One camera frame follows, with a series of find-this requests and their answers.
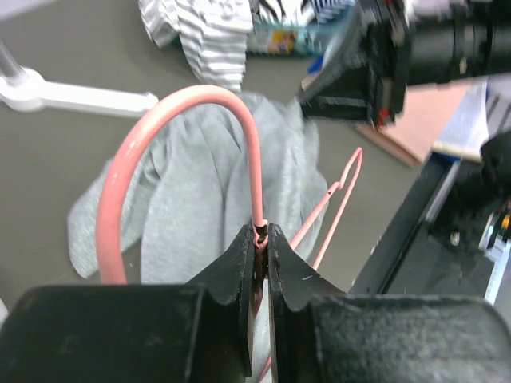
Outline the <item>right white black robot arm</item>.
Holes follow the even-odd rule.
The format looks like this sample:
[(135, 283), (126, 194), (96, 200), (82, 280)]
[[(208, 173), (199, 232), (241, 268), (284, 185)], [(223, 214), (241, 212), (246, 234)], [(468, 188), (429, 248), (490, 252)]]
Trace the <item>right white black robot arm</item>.
[(381, 127), (408, 87), (510, 71), (510, 3), (451, 2), (408, 16), (402, 1), (360, 1), (341, 42), (297, 99), (305, 117)]

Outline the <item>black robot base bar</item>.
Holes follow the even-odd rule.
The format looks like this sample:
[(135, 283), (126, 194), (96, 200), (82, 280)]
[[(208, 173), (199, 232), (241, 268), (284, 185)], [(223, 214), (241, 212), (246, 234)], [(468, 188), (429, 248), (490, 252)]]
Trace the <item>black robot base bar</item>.
[(493, 304), (510, 254), (510, 134), (482, 162), (433, 154), (351, 294), (461, 294)]

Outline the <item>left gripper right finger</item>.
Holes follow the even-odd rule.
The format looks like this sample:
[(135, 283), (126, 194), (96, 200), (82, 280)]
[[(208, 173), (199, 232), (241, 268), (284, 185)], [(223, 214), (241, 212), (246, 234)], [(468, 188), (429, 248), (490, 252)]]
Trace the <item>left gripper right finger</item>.
[(274, 223), (268, 227), (267, 260), (273, 381), (323, 382), (316, 300), (342, 291), (300, 258)]

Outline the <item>grey tank top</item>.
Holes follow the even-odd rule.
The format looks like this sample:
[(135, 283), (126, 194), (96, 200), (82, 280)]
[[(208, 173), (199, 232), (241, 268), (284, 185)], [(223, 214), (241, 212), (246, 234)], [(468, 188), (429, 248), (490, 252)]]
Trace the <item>grey tank top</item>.
[[(264, 216), (292, 239), (327, 192), (318, 128), (294, 101), (240, 98), (259, 130)], [(125, 198), (121, 246), (141, 244), (144, 284), (184, 283), (251, 220), (243, 130), (227, 109), (200, 105), (171, 120), (142, 156)]]

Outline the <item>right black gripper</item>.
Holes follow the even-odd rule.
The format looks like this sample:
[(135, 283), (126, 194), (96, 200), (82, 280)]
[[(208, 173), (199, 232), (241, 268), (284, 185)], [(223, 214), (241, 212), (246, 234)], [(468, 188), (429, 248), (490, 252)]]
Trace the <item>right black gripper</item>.
[(321, 70), (297, 94), (307, 118), (377, 128), (402, 111), (411, 68), (411, 34), (403, 1), (360, 1), (331, 40)]

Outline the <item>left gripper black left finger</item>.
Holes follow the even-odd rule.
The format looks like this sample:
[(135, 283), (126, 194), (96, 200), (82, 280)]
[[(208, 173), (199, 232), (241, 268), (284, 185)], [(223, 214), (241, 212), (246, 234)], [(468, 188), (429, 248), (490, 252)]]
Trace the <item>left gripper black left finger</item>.
[(250, 377), (255, 317), (252, 226), (243, 226), (228, 249), (189, 286), (200, 289), (187, 377)]

